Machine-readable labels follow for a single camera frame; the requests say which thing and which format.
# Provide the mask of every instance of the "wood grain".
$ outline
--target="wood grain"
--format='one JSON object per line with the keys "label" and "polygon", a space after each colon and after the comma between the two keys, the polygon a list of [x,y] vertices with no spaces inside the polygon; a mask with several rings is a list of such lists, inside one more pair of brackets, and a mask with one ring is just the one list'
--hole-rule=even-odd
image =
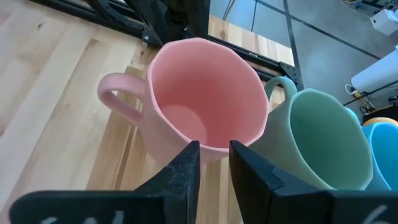
{"label": "wood grain", "polygon": [[[288,47],[215,17],[209,33],[293,65]],[[0,223],[28,192],[132,190],[162,168],[145,152],[141,131],[96,96],[107,73],[144,78],[156,53],[137,38],[29,1],[0,2]],[[135,96],[118,96],[142,108]],[[277,88],[271,108],[283,100]],[[201,167],[197,223],[241,223],[228,158]]]}

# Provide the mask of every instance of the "white object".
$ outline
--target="white object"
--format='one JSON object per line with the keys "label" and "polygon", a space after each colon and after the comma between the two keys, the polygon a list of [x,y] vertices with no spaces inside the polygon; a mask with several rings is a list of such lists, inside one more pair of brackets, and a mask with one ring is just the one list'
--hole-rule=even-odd
{"label": "white object", "polygon": [[383,9],[370,19],[373,27],[383,34],[391,35],[398,30],[398,10]]}
{"label": "white object", "polygon": [[356,91],[372,92],[380,87],[398,80],[398,45],[395,51],[378,60],[362,72],[351,78],[351,84]]}

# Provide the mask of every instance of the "pink mug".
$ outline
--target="pink mug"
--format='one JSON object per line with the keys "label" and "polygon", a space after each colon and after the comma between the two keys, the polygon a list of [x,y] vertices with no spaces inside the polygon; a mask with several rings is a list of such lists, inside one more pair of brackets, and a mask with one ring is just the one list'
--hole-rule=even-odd
{"label": "pink mug", "polygon": [[[136,95],[142,112],[112,91]],[[147,79],[105,76],[100,100],[142,131],[147,152],[170,162],[190,141],[200,141],[200,160],[228,156],[229,140],[250,145],[266,127],[268,98],[256,72],[232,50],[201,38],[165,44]]]}

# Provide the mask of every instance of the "wooden table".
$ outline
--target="wooden table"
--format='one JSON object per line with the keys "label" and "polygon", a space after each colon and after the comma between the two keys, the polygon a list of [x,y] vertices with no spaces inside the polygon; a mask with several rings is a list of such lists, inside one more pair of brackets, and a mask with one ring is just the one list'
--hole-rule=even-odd
{"label": "wooden table", "polygon": [[[277,61],[291,50],[210,17],[209,33]],[[141,40],[22,0],[0,2],[0,223],[42,189],[132,190],[161,169],[141,132],[96,96],[107,73],[142,71],[157,50]],[[271,106],[284,100],[273,94]],[[136,108],[133,96],[119,97]],[[197,223],[239,223],[228,158],[201,167]]]}

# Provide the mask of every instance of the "ceramic mug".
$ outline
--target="ceramic mug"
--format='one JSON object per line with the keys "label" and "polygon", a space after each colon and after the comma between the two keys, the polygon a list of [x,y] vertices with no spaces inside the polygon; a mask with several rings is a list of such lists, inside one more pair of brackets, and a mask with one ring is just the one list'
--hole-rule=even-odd
{"label": "ceramic mug", "polygon": [[[142,102],[142,112],[111,91]],[[192,140],[200,159],[228,156],[229,140],[245,145],[264,132],[268,99],[257,73],[227,47],[192,38],[165,44],[147,70],[147,79],[113,73],[99,83],[98,96],[142,131],[147,152],[170,162]]]}
{"label": "ceramic mug", "polygon": [[381,122],[362,130],[373,151],[373,179],[367,190],[398,190],[398,126]]}
{"label": "ceramic mug", "polygon": [[350,111],[326,93],[297,93],[285,77],[269,80],[269,98],[278,84],[285,101],[270,112],[264,134],[249,147],[319,189],[365,189],[373,176],[372,155]]}
{"label": "ceramic mug", "polygon": [[363,126],[368,126],[370,124],[374,124],[374,123],[378,123],[378,122],[388,122],[388,123],[398,126],[398,122],[396,120],[391,119],[391,118],[383,118],[383,117],[369,119],[363,124]]}

